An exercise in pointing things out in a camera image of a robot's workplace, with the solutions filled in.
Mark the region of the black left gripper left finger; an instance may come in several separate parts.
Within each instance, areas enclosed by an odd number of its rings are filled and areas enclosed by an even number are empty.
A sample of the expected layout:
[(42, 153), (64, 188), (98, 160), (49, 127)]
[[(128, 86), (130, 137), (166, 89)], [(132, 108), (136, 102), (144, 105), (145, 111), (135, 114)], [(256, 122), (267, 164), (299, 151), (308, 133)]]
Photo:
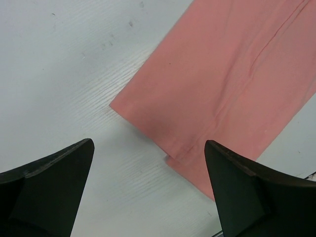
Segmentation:
[(69, 237), (94, 154), (83, 139), (54, 154), (1, 173), (2, 237)]

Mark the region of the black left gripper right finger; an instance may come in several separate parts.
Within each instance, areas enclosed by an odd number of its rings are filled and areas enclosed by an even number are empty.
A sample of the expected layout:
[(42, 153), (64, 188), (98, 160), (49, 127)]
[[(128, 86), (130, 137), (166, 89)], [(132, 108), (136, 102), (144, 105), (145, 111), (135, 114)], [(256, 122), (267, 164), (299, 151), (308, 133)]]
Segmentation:
[(225, 237), (314, 237), (316, 183), (208, 140), (205, 161)]

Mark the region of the salmon pink t-shirt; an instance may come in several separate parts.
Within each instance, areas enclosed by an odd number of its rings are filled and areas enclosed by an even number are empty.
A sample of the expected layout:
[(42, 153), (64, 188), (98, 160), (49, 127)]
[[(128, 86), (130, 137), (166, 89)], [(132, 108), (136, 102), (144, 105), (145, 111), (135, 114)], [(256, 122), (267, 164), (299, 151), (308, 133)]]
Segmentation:
[(110, 107), (213, 198), (205, 142), (255, 160), (315, 91), (315, 1), (195, 0)]

